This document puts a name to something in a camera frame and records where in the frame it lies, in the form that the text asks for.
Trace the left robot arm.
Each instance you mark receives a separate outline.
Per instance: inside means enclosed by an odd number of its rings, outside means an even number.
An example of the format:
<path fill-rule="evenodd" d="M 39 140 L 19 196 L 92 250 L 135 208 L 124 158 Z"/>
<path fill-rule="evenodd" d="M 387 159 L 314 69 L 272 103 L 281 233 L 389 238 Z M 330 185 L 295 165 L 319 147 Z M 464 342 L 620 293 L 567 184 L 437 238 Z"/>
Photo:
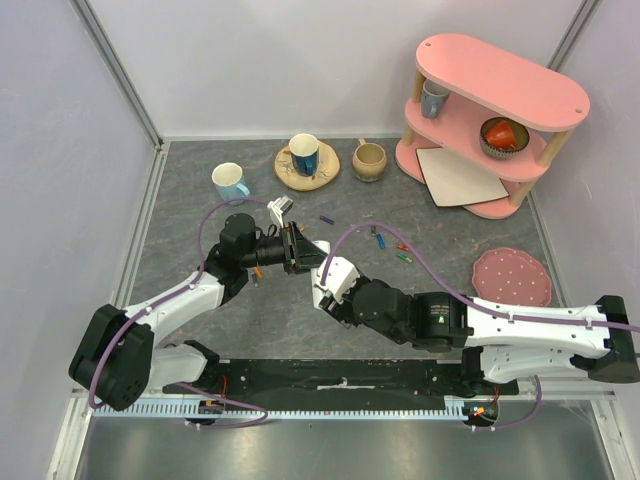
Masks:
<path fill-rule="evenodd" d="M 311 241 L 288 222 L 263 231 L 252 216 L 228 217 L 206 259 L 186 280 L 137 305 L 98 308 L 74 354 L 69 375 L 87 388 L 94 408 L 131 406 L 144 391 L 186 382 L 208 393 L 219 382 L 217 354 L 196 341 L 168 352 L 158 343 L 181 326 L 237 296 L 255 267 L 280 265 L 288 274 L 319 268 L 329 253 L 326 241 Z"/>

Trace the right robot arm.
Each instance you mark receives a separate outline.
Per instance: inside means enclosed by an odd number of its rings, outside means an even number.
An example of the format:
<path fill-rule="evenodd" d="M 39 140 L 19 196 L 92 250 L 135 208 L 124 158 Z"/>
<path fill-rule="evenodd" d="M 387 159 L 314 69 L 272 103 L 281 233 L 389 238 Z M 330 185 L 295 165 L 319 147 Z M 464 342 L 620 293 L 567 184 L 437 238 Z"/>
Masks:
<path fill-rule="evenodd" d="M 314 282 L 312 292 L 315 308 L 346 326 L 363 325 L 429 353 L 460 350 L 454 379 L 469 393 L 560 370 L 581 370 L 602 383 L 639 380 L 619 296 L 605 295 L 578 308 L 527 310 L 445 292 L 405 294 L 366 277 L 346 285 Z"/>

